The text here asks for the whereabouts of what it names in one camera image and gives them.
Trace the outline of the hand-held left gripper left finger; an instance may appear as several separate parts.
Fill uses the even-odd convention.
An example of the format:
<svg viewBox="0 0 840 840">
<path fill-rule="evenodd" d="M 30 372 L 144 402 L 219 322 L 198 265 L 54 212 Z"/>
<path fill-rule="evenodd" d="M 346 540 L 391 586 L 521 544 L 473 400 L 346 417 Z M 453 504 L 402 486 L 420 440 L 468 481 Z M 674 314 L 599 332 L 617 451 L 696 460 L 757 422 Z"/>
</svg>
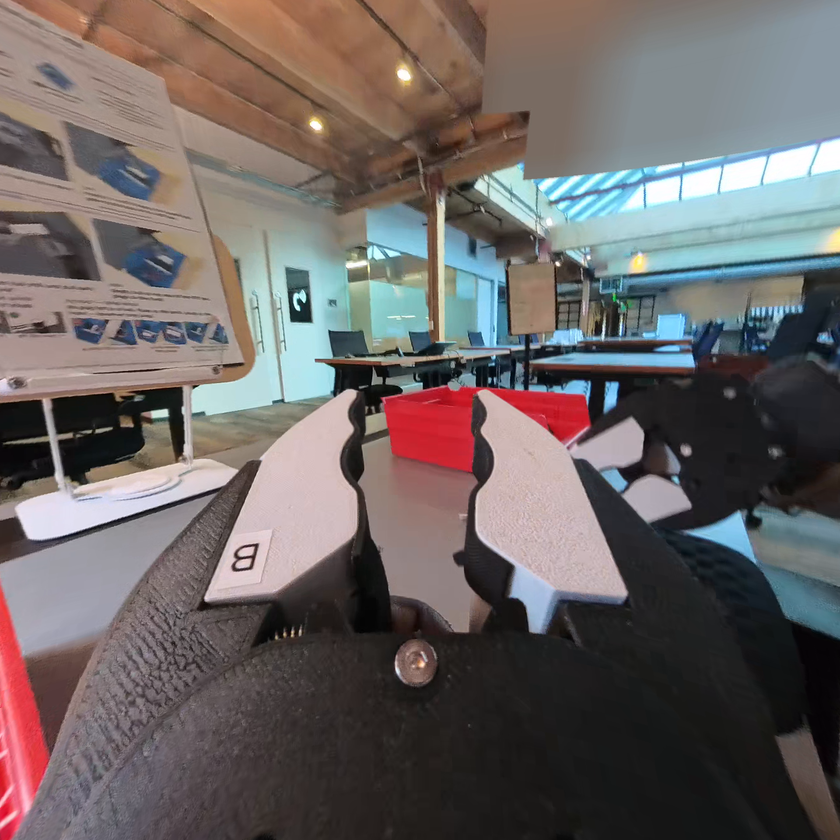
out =
<svg viewBox="0 0 840 840">
<path fill-rule="evenodd" d="M 205 592 L 208 606 L 271 605 L 283 628 L 334 606 L 358 633 L 392 628 L 361 478 L 365 401 L 347 390 L 261 456 Z"/>
</svg>

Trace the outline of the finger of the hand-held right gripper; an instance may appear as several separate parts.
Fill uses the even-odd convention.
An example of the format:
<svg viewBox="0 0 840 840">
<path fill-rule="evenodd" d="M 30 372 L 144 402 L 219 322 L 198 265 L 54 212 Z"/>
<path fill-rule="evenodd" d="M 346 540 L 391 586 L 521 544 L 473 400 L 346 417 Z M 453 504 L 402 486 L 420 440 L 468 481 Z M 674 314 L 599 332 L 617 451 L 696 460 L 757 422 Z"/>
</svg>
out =
<svg viewBox="0 0 840 840">
<path fill-rule="evenodd" d="M 691 510 L 681 485 L 670 477 L 645 475 L 626 485 L 621 496 L 646 522 L 661 522 Z"/>
<path fill-rule="evenodd" d="M 644 457 L 645 431 L 632 416 L 570 447 L 573 459 L 602 472 L 639 464 Z"/>
</svg>

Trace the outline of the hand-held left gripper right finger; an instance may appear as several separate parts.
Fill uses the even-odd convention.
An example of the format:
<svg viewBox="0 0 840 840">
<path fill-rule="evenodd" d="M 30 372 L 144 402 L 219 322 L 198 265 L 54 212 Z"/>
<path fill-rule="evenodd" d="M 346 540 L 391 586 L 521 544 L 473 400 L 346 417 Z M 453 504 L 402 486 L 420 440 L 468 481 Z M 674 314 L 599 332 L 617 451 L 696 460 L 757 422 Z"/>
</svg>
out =
<svg viewBox="0 0 840 840">
<path fill-rule="evenodd" d="M 567 447 L 490 390 L 474 396 L 463 572 L 469 630 L 522 607 L 546 634 L 561 604 L 624 606 L 627 586 Z"/>
</svg>

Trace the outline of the red plastic bin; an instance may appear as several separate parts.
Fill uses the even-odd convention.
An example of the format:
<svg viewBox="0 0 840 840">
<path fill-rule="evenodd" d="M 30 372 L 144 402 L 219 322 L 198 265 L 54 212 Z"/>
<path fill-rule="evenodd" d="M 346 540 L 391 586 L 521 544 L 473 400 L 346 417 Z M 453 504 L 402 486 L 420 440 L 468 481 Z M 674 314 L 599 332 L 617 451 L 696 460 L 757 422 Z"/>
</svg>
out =
<svg viewBox="0 0 840 840">
<path fill-rule="evenodd" d="M 394 456 L 470 472 L 474 457 L 472 404 L 479 389 L 447 386 L 384 398 L 385 420 Z M 562 443 L 569 444 L 590 426 L 584 395 L 490 388 Z"/>
<path fill-rule="evenodd" d="M 1 594 L 1 838 L 13 839 L 31 808 L 49 753 L 25 659 Z"/>
</svg>

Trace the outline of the wooden office desk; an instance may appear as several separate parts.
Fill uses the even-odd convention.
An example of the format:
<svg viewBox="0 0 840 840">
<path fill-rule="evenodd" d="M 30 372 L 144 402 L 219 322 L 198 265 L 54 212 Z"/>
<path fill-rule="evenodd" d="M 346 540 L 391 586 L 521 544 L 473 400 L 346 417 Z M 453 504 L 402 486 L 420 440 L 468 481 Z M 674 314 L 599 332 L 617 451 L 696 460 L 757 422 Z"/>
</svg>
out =
<svg viewBox="0 0 840 840">
<path fill-rule="evenodd" d="M 366 360 L 352 360 L 356 364 L 379 364 L 389 366 L 392 373 L 388 374 L 388 384 L 396 380 L 409 377 L 424 389 L 432 389 L 450 382 L 461 382 L 463 375 L 473 375 L 478 386 L 488 385 L 490 382 L 490 367 L 502 359 L 511 356 L 509 348 L 480 348 L 460 349 L 438 356 L 418 356 L 399 353 L 371 354 Z M 318 364 L 333 366 L 346 364 L 345 360 L 334 358 L 320 358 Z"/>
<path fill-rule="evenodd" d="M 544 384 L 587 382 L 587 408 L 591 424 L 605 412 L 608 383 L 619 385 L 620 394 L 633 390 L 636 381 L 661 382 L 668 378 L 687 379 L 697 373 L 689 352 L 580 352 L 564 353 L 532 361 L 529 372 Z"/>
</svg>

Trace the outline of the black mesh office chair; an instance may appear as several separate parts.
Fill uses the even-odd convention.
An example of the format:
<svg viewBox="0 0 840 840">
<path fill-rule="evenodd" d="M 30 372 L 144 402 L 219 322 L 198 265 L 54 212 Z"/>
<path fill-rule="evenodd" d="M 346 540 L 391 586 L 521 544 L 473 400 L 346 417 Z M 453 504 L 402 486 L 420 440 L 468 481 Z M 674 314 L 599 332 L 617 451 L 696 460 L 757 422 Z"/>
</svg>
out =
<svg viewBox="0 0 840 840">
<path fill-rule="evenodd" d="M 719 604 L 725 624 L 767 700 L 777 735 L 805 726 L 807 698 L 799 650 L 770 583 L 740 552 L 687 533 L 654 527 Z"/>
</svg>

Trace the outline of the white phone booth door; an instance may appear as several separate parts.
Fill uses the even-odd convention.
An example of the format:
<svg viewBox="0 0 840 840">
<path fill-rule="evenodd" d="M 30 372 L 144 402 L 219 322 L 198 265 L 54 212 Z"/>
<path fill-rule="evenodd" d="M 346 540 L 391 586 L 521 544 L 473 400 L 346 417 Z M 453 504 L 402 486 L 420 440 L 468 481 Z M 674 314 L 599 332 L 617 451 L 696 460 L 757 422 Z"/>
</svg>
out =
<svg viewBox="0 0 840 840">
<path fill-rule="evenodd" d="M 280 394 L 263 234 L 255 227 L 228 220 L 212 222 L 212 231 L 234 258 L 256 358 L 254 368 L 245 378 L 196 388 L 193 411 L 206 416 L 268 406 Z"/>
<path fill-rule="evenodd" d="M 350 327 L 345 252 L 330 224 L 300 219 L 265 230 L 264 249 L 281 400 L 328 396 L 329 333 Z"/>
</svg>

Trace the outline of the whiteboard on stand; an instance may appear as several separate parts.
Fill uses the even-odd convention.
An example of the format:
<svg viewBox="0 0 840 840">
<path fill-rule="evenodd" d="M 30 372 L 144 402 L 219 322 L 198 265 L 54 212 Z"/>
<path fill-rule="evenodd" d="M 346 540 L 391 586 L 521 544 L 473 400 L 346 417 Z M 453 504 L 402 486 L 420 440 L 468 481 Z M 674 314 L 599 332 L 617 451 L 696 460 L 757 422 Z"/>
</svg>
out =
<svg viewBox="0 0 840 840">
<path fill-rule="evenodd" d="M 531 384 L 532 354 L 539 340 L 553 333 L 557 324 L 557 266 L 554 261 L 506 267 L 508 327 L 511 335 L 524 338 L 522 357 L 524 391 Z"/>
</svg>

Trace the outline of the printed instruction sheet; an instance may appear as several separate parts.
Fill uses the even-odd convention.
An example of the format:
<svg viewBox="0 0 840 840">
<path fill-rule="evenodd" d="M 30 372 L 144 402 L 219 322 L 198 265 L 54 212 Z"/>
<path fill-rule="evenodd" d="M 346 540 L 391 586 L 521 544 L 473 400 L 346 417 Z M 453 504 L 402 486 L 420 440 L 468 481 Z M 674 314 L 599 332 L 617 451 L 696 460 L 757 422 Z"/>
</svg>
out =
<svg viewBox="0 0 840 840">
<path fill-rule="evenodd" d="M 240 362 L 162 79 L 1 12 L 2 379 Z"/>
</svg>

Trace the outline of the wooden post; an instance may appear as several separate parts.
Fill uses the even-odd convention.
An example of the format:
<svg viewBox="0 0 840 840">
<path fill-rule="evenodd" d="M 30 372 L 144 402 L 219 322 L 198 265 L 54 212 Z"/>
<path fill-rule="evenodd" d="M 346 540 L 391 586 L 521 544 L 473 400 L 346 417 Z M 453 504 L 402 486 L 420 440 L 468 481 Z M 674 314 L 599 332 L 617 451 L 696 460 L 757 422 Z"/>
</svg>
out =
<svg viewBox="0 0 840 840">
<path fill-rule="evenodd" d="M 427 307 L 432 341 L 445 339 L 446 187 L 439 172 L 430 172 L 427 187 Z"/>
</svg>

